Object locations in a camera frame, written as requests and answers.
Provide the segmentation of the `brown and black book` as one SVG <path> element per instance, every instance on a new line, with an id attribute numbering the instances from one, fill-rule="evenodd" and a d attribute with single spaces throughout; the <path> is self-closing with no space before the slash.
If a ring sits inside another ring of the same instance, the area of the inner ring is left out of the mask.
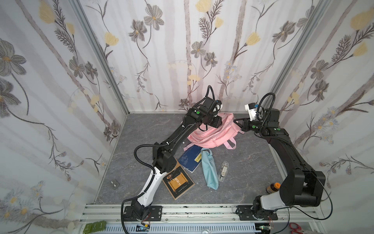
<path id="1" fill-rule="evenodd" d="M 175 168 L 163 178 L 163 183 L 174 200 L 179 199 L 195 185 L 191 177 L 178 162 Z"/>

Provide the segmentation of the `pink backpack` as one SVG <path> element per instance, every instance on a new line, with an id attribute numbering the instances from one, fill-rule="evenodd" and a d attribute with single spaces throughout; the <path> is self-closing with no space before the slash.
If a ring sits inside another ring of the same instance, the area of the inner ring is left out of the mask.
<path id="1" fill-rule="evenodd" d="M 206 149 L 212 149 L 224 145 L 228 150 L 236 149 L 236 140 L 234 139 L 239 133 L 244 134 L 241 128 L 234 123 L 233 113 L 218 114 L 222 118 L 222 125 L 218 128 L 208 126 L 206 131 L 200 129 L 195 130 L 188 136 L 190 144 L 184 147 L 187 151 L 196 145 Z"/>

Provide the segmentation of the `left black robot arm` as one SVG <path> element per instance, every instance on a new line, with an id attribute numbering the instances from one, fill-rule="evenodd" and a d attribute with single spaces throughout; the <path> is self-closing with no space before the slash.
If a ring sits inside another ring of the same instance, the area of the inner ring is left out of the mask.
<path id="1" fill-rule="evenodd" d="M 222 102 L 217 100 L 211 85 L 207 87 L 206 95 L 202 100 L 193 105 L 184 115 L 179 127 L 163 142 L 155 144 L 141 144 L 134 150 L 134 158 L 140 164 L 151 169 L 150 175 L 139 195 L 125 199 L 121 204 L 121 225 L 124 233 L 128 233 L 125 227 L 124 203 L 131 202 L 131 217 L 143 221 L 150 214 L 150 207 L 155 192 L 163 178 L 171 172 L 176 164 L 175 151 L 180 147 L 187 137 L 200 128 L 203 124 L 206 127 L 218 128 L 222 125 L 222 118 L 218 116 Z M 137 151 L 141 148 L 152 148 L 153 162 L 148 164 L 142 161 Z"/>

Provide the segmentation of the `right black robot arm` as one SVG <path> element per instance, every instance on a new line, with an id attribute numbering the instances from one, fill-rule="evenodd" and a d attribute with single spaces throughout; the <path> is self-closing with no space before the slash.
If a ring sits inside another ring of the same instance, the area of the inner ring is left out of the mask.
<path id="1" fill-rule="evenodd" d="M 278 154 L 287 172 L 278 191 L 254 199 L 250 210 L 257 220 L 267 218 L 281 209 L 318 207 L 322 194 L 326 192 L 325 174 L 316 171 L 303 159 L 288 132 L 279 126 L 280 112 L 273 108 L 275 99 L 274 93 L 265 94 L 258 104 L 250 103 L 246 106 L 248 118 L 242 118 L 242 123 L 239 123 L 239 119 L 234 121 L 243 132 L 252 131 L 256 137 L 266 140 Z"/>

